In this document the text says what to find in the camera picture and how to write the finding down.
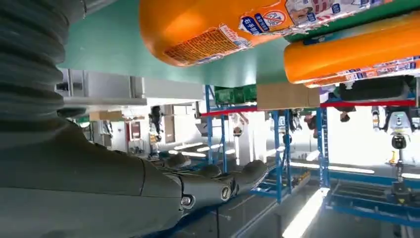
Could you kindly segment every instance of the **orange bottle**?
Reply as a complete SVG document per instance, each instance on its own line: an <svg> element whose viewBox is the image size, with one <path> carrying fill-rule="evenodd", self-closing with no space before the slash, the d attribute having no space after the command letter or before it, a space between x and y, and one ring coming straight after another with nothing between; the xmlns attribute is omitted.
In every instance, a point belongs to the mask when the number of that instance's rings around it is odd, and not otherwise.
<svg viewBox="0 0 420 238"><path fill-rule="evenodd" d="M189 66L302 33L382 4L358 2L359 5L354 0L143 0L139 21L143 41L156 58L174 66Z"/></svg>
<svg viewBox="0 0 420 238"><path fill-rule="evenodd" d="M406 74L418 69L420 12L290 44L284 68L308 87Z"/></svg>

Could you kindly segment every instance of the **fluorescent light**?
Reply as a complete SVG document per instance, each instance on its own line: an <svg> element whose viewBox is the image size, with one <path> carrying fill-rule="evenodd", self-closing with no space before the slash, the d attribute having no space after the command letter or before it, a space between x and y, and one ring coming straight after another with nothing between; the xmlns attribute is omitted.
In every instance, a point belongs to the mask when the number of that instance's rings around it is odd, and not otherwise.
<svg viewBox="0 0 420 238"><path fill-rule="evenodd" d="M319 156L319 150L312 151L309 153L309 155L306 157L306 161L314 161Z"/></svg>
<svg viewBox="0 0 420 238"><path fill-rule="evenodd" d="M330 170L361 173L361 174L372 174L373 175L375 173L375 171L373 171L373 170L356 169L356 168L339 167L339 166L328 166L328 168Z"/></svg>
<svg viewBox="0 0 420 238"><path fill-rule="evenodd" d="M216 144L216 145L212 145L212 146L210 146L210 148L211 148L211 149L217 149L217 148L219 148L220 146L223 146L223 144Z"/></svg>
<svg viewBox="0 0 420 238"><path fill-rule="evenodd" d="M223 144L216 144L216 145L212 145L210 147L206 146L206 147L202 147L202 148L198 148L197 152L203 152L203 151L208 151L210 148L211 149L217 149L219 147L223 146Z"/></svg>
<svg viewBox="0 0 420 238"><path fill-rule="evenodd" d="M230 149L230 150L227 150L225 152L226 155L230 155L230 154L233 154L233 153L235 153L235 149Z"/></svg>
<svg viewBox="0 0 420 238"><path fill-rule="evenodd" d="M282 151L284 151L284 149L285 149L284 146L280 146L280 147L277 148L277 151L282 152ZM272 156L272 155L275 154L275 152L276 152L276 149L267 150L266 153L265 153L265 156Z"/></svg>
<svg viewBox="0 0 420 238"><path fill-rule="evenodd" d="M181 152L182 155L185 156L195 156L195 157L205 157L206 154L202 154L202 153L194 153L194 152Z"/></svg>
<svg viewBox="0 0 420 238"><path fill-rule="evenodd" d="M235 136L235 155L236 155L236 164L239 165L239 137Z"/></svg>
<svg viewBox="0 0 420 238"><path fill-rule="evenodd" d="M197 152L204 152L204 151L208 151L210 149L210 147L201 147L197 149Z"/></svg>
<svg viewBox="0 0 420 238"><path fill-rule="evenodd" d="M304 163L297 163L297 162L290 162L290 166L309 168L309 169L319 169L319 165L316 165L316 164L304 164Z"/></svg>
<svg viewBox="0 0 420 238"><path fill-rule="evenodd" d="M290 166L309 168L309 169L319 169L319 165L316 165L316 164L304 164L304 163L290 162ZM335 170L335 171L361 173L361 174L372 174L372 175L375 173L375 171L373 171L373 170L365 170L365 169L357 169L357 168L349 168L349 167L339 167L339 166L328 166L328 169Z"/></svg>
<svg viewBox="0 0 420 238"><path fill-rule="evenodd" d="M175 146L175 148L173 148L174 150L182 150L182 149L186 149L186 148L190 148L190 147L194 147L194 146L199 146L202 145L202 142L198 142L198 143L194 143L194 144L186 144L186 145L179 145L179 146Z"/></svg>
<svg viewBox="0 0 420 238"><path fill-rule="evenodd" d="M406 179L420 179L420 174L403 173L401 176Z"/></svg>
<svg viewBox="0 0 420 238"><path fill-rule="evenodd" d="M312 195L298 215L283 232L284 238L300 238L303 236L306 229L318 213L328 191L329 188L320 188Z"/></svg>

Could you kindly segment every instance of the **robotic hand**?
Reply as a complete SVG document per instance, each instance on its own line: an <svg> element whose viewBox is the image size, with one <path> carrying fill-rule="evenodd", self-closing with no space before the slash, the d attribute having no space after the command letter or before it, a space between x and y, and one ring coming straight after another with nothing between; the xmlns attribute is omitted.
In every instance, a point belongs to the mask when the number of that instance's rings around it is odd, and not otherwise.
<svg viewBox="0 0 420 238"><path fill-rule="evenodd" d="M49 139L15 141L1 150L0 237L145 235L249 191L267 173L261 161L226 174L211 165L197 172L159 168L89 143L64 119L55 123L64 127Z"/></svg>
<svg viewBox="0 0 420 238"><path fill-rule="evenodd" d="M115 0L3 0L0 31L0 237L128 238L248 191L267 168L179 173L89 143L60 118L69 25Z"/></svg>

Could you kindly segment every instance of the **shelving unit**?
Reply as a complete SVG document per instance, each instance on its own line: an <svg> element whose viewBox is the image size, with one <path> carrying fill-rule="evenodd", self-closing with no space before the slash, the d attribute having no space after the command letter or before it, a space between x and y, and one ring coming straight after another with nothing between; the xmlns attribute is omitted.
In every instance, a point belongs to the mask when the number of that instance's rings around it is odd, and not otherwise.
<svg viewBox="0 0 420 238"><path fill-rule="evenodd" d="M320 186L331 187L324 209L419 228L420 207L398 204L390 198L391 186L396 178L329 171L326 107L319 108L317 115L321 115L317 116ZM330 185L330 179L334 179L334 186ZM405 184L411 188L420 187L420 181L405 180Z"/></svg>

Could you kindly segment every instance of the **product label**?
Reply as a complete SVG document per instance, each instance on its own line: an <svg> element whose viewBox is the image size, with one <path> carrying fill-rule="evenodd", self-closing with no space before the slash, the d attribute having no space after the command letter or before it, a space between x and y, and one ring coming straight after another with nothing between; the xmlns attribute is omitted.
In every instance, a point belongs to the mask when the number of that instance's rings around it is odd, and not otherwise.
<svg viewBox="0 0 420 238"><path fill-rule="evenodd" d="M239 29L253 35L302 33L383 3L375 0L279 0L246 12L240 19Z"/></svg>
<svg viewBox="0 0 420 238"><path fill-rule="evenodd" d="M335 83L370 79L374 77L397 76L420 72L420 56L393 60L372 65L372 67L355 68L341 71L315 81L305 83L307 87L314 88Z"/></svg>
<svg viewBox="0 0 420 238"><path fill-rule="evenodd" d="M185 65L206 63L249 48L251 43L222 24L186 42L164 51L165 55Z"/></svg>

